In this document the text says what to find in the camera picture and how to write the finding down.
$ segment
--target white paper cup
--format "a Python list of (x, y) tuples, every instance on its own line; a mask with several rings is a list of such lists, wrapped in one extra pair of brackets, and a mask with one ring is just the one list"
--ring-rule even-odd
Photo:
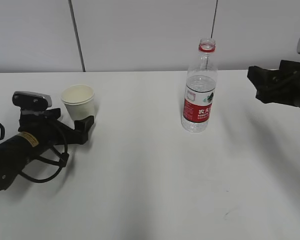
[(94, 97), (94, 90), (83, 84), (70, 86), (61, 93), (61, 101), (73, 121), (96, 116)]

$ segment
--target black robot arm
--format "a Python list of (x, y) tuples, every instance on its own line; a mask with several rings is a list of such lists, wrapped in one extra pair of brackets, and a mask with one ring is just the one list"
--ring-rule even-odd
[[(74, 129), (58, 121), (60, 108), (49, 109), (51, 98), (34, 92), (15, 92), (13, 104), (20, 107), (19, 133), (0, 144), (0, 190), (6, 190), (21, 175), (34, 183), (46, 183), (54, 179), (67, 165), (69, 158), (68, 144), (83, 145), (88, 140), (88, 133), (94, 124), (94, 116), (74, 121)], [(0, 140), (4, 138), (5, 129), (0, 124)], [(63, 145), (64, 151), (58, 152), (54, 147)], [(52, 150), (58, 157), (53, 161), (41, 156)], [(36, 179), (23, 172), (25, 166), (33, 160), (58, 166), (57, 171), (45, 179)]]
[(282, 60), (278, 70), (251, 66), (247, 77), (261, 102), (300, 108), (300, 62)]

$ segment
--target white wall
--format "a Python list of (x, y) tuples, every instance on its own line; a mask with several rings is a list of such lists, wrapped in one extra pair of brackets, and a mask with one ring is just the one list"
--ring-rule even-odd
[[(73, 0), (87, 71), (184, 70), (216, 0)], [(300, 61), (300, 0), (219, 0), (219, 69)]]
[(87, 71), (184, 70), (215, 0), (72, 0)]
[[(72, 0), (85, 68), (185, 70), (216, 0)], [(300, 61), (300, 0), (219, 0), (219, 69)], [(81, 72), (67, 0), (0, 0), (0, 72)]]
[(67, 0), (0, 0), (0, 72), (78, 71)]
[(220, 69), (300, 61), (299, 37), (300, 0), (219, 0), (214, 38)]

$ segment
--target table surface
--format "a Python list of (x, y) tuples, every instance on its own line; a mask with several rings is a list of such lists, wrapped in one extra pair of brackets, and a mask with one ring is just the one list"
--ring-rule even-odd
[[(262, 104), (246, 70), (219, 71), (207, 129), (181, 126), (186, 72), (0, 73), (0, 122), (14, 91), (95, 90), (89, 143), (53, 181), (0, 192), (0, 240), (300, 240), (300, 109)], [(39, 162), (37, 178), (55, 167)]]

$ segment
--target plastic water bottle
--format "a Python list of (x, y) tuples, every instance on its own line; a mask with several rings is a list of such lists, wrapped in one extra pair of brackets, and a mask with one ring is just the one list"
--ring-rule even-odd
[(188, 69), (181, 124), (189, 132), (202, 132), (208, 125), (217, 83), (217, 67), (211, 58), (215, 49), (215, 40), (201, 39), (198, 56)]

